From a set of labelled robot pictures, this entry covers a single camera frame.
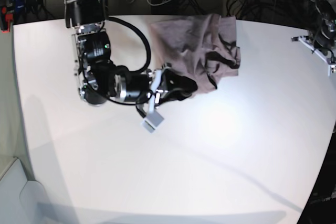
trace cloth fold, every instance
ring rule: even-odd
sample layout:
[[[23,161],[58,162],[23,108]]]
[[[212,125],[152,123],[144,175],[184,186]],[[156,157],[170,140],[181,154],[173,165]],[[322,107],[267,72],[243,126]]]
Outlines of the cloth fold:
[[[152,23],[151,29],[162,63],[170,63],[177,74],[196,81],[197,93],[214,91],[221,78],[238,75],[235,17],[187,16]]]

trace table surface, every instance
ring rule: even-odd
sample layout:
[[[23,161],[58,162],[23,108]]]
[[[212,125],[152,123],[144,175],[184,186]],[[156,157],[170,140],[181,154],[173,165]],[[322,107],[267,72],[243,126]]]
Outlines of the table surface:
[[[149,23],[173,17],[120,18],[152,43]],[[115,23],[106,28],[111,59],[142,66],[140,39]],[[161,106],[165,121],[154,134],[135,108],[80,101],[72,33],[64,20],[14,27],[30,159],[62,223],[298,221],[336,120],[326,66],[290,40],[304,30],[237,21],[239,76]]]

